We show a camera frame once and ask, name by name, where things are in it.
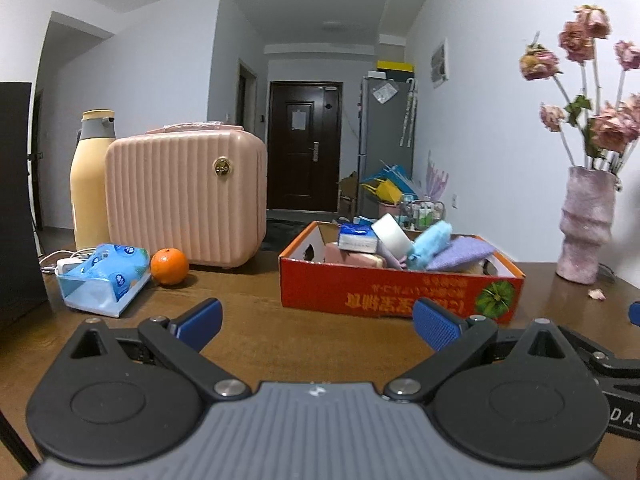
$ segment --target black doormat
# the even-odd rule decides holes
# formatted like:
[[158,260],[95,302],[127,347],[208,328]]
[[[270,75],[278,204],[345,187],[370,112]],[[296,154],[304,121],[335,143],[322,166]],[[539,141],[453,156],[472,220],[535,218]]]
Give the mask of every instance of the black doormat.
[[267,234],[260,250],[281,253],[307,225],[308,222],[267,218]]

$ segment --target gray refrigerator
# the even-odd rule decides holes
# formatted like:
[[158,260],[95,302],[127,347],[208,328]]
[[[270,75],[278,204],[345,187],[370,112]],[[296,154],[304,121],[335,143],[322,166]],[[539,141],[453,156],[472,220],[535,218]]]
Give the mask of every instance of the gray refrigerator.
[[[379,172],[385,164],[400,164],[409,177],[414,168],[414,140],[407,146],[407,132],[404,146],[400,146],[402,124],[406,113],[409,83],[395,82],[396,93],[389,101],[380,104],[373,95],[376,86],[384,83],[383,79],[365,77],[362,79],[362,95],[360,103],[360,142],[358,149],[358,181]],[[378,218],[378,202],[375,197],[358,186],[358,215]]]

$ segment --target gray thermos neck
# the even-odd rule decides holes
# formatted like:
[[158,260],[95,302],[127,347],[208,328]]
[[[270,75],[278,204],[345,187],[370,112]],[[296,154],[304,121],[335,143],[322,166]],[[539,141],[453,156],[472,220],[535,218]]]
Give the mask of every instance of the gray thermos neck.
[[85,119],[82,129],[78,130],[78,142],[85,139],[115,139],[113,117]]

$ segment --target gold round badge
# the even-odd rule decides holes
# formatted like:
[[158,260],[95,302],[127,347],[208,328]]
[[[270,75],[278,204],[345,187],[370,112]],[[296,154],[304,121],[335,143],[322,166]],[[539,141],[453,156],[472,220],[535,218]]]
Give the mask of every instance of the gold round badge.
[[217,176],[225,176],[231,173],[231,161],[226,156],[221,156],[213,163],[213,171]]

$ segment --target orange fruit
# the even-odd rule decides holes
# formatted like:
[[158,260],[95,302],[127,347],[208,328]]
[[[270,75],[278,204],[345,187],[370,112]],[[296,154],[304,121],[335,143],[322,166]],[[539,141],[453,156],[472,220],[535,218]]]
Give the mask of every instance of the orange fruit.
[[189,273],[189,261],[180,249],[160,249],[151,258],[151,275],[161,285],[177,285]]

